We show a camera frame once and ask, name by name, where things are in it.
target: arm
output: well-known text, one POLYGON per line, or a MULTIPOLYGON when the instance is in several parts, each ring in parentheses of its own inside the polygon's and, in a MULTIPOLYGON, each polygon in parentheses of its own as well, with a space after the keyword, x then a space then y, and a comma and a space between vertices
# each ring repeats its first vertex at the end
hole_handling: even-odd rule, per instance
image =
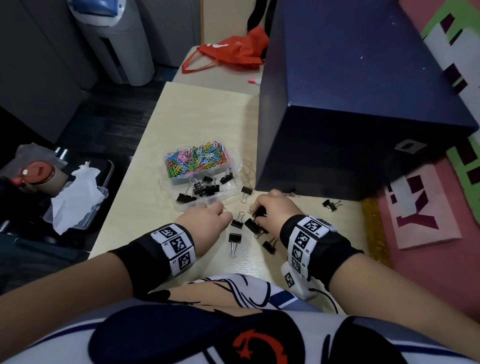
MULTIPOLYGON (((198 204, 174 221, 190 234, 197 257, 232 221, 232 214, 222 210, 221 202, 198 204)), ((147 233, 0 296, 0 362, 79 315, 148 294, 169 275, 168 259, 147 233)))
POLYGON ((363 254, 337 269, 330 291, 349 315, 395 322, 480 362, 477 322, 363 254))
MULTIPOLYGON (((256 221, 288 247, 295 219, 303 213, 278 190, 260 195, 250 210, 259 206, 267 216, 256 221)), ((347 314, 406 326, 480 362, 478 323, 360 252, 340 234, 329 232, 315 246, 308 272, 330 289, 347 314)))

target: black wristband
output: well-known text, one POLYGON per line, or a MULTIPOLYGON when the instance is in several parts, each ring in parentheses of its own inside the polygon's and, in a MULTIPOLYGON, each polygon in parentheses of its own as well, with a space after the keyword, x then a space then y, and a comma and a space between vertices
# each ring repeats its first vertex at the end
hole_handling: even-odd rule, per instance
MULTIPOLYGON (((194 246, 192 236, 187 229, 179 224, 176 225, 187 234, 194 246)), ((127 268, 132 281, 133 295, 136 298, 144 297, 171 275, 170 261, 167 255, 151 236, 153 232, 161 228, 150 231, 127 245, 109 251, 119 257, 127 268)))
MULTIPOLYGON (((294 215, 290 217, 280 230, 280 240, 288 249, 290 236, 306 215, 294 215)), ((363 253, 362 250, 353 248, 350 241, 336 231, 329 231, 327 234, 317 239, 310 261, 308 263, 308 274, 319 279, 329 290, 330 280, 336 270, 352 255, 363 253)))

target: crumpled white paper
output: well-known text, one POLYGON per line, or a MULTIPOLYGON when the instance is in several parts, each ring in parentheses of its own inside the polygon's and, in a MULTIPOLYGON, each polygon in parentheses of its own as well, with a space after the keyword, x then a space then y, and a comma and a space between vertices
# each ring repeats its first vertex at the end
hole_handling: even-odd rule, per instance
POLYGON ((96 187, 95 177, 100 170, 90 168, 89 164, 86 162, 73 171, 72 176, 76 178, 72 184, 52 198, 53 229, 59 235, 82 221, 92 207, 105 198, 96 187))

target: dark blue box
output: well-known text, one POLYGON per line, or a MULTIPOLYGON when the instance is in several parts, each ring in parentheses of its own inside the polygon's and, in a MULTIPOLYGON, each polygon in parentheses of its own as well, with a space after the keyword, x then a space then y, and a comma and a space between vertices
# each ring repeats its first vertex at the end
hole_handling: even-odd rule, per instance
POLYGON ((478 125, 392 0, 278 0, 256 189, 360 200, 478 125))

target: trash can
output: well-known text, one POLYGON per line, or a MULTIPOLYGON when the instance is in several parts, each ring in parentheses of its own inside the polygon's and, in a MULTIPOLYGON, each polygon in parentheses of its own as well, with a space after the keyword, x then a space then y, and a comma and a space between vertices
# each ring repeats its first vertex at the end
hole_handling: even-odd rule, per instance
POLYGON ((155 72, 135 0, 67 0, 113 82, 142 86, 155 72))

